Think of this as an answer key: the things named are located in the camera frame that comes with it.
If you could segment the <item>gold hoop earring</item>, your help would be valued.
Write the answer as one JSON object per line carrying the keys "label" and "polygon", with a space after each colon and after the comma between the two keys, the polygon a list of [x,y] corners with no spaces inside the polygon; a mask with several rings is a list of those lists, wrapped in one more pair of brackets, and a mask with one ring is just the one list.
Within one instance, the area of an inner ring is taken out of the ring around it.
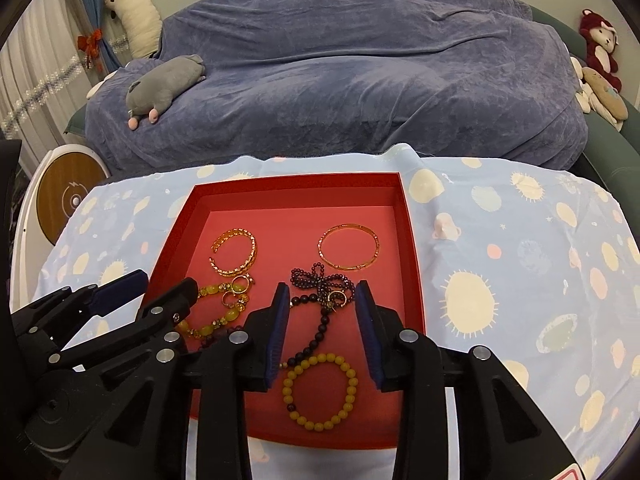
{"label": "gold hoop earring", "polygon": [[238,294],[235,292],[225,292],[221,299],[222,304],[227,309],[238,310],[239,312],[243,312],[246,309],[249,301],[250,296],[248,296],[246,292],[239,292]]}
{"label": "gold hoop earring", "polygon": [[332,311],[346,307],[349,301],[349,294],[341,289],[331,290],[326,295],[326,307]]}

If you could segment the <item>thin gold bangle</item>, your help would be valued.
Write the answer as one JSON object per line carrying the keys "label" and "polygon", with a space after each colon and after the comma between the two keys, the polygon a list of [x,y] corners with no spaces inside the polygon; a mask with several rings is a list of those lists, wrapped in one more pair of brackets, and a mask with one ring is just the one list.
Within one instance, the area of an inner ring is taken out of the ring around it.
{"label": "thin gold bangle", "polygon": [[372,266],[381,253],[381,241],[374,229],[346,222],[326,229],[317,242],[318,256],[332,269],[355,272]]}

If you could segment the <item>light blue planet-print cloth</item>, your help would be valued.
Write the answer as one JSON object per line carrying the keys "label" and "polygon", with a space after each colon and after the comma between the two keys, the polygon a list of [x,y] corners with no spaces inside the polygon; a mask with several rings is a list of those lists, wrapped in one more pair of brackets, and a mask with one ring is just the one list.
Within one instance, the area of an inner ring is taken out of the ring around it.
{"label": "light blue planet-print cloth", "polygon": [[36,293],[151,271],[195,185],[281,174],[399,174],[420,261],[428,334],[497,353],[589,479],[639,420],[639,251],[620,204],[565,171],[503,159],[243,156],[95,188],[67,223]]}

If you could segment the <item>grey mouse plush toy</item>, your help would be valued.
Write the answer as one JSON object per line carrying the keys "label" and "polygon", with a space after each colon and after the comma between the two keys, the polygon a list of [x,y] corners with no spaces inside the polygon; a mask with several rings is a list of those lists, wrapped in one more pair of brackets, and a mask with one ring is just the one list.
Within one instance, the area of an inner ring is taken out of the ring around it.
{"label": "grey mouse plush toy", "polygon": [[130,84],[126,93],[128,127],[138,128],[141,119],[155,124],[172,101],[206,78],[203,59],[197,54],[180,55],[154,67]]}

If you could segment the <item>blue-grey velvet bed blanket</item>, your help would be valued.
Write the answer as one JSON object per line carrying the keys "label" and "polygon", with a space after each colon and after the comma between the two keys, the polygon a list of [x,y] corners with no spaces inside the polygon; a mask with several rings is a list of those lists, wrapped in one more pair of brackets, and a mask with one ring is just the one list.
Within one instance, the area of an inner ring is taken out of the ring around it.
{"label": "blue-grey velvet bed blanket", "polygon": [[[112,174],[398,143],[526,162],[547,153],[561,52],[520,0],[200,0],[89,100],[85,135]],[[130,84],[191,54],[206,78],[130,130]]]}

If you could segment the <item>red bow curtain tie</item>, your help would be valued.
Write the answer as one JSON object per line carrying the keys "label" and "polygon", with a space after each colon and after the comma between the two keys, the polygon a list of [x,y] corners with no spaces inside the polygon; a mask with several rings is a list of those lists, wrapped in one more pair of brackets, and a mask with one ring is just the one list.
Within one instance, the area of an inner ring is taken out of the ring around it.
{"label": "red bow curtain tie", "polygon": [[85,55],[85,66],[87,70],[93,68],[99,73],[104,71],[101,61],[101,41],[102,30],[99,28],[87,36],[80,35],[76,39],[77,49]]}

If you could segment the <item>white sheep plush pillow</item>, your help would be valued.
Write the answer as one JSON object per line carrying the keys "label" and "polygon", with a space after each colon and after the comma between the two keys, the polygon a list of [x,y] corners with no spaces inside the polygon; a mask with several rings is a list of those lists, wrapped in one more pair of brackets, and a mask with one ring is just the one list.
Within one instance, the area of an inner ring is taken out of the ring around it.
{"label": "white sheep plush pillow", "polygon": [[160,48],[163,21],[152,0],[104,0],[118,18],[134,58],[149,58]]}

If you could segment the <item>beige flat plush toy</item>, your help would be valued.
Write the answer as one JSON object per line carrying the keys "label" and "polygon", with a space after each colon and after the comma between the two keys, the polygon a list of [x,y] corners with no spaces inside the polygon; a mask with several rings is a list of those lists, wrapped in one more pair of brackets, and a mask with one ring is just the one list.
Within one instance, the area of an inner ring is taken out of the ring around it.
{"label": "beige flat plush toy", "polygon": [[618,132],[628,119],[628,110],[617,90],[596,70],[582,66],[578,58],[570,57],[578,78],[576,99],[585,114],[596,112]]}

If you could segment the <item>red monkey plush toy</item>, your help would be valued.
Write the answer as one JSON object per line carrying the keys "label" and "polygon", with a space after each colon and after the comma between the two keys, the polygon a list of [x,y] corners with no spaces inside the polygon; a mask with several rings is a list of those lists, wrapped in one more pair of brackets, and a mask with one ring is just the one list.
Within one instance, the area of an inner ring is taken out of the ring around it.
{"label": "red monkey plush toy", "polygon": [[616,76],[618,64],[613,53],[618,46],[618,36],[613,25],[602,15],[582,10],[579,33],[587,44],[587,65],[604,77],[617,92],[622,91],[622,82]]}

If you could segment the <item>green bed frame edge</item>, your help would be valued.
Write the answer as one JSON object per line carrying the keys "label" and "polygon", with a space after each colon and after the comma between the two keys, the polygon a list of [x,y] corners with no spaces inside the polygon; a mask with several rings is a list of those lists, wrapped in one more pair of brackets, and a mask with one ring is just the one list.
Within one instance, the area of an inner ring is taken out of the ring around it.
{"label": "green bed frame edge", "polygon": [[601,185],[620,203],[632,234],[638,236],[639,112],[628,105],[629,117],[620,131],[595,112],[584,114],[568,94],[573,88],[568,57],[574,54],[582,60],[586,55],[585,40],[537,8],[532,9],[532,19],[561,46],[562,52],[556,56],[561,66],[560,80],[549,80],[542,87],[544,102],[558,104],[560,111],[535,138],[547,153],[529,155],[524,160],[547,169],[567,170]]}

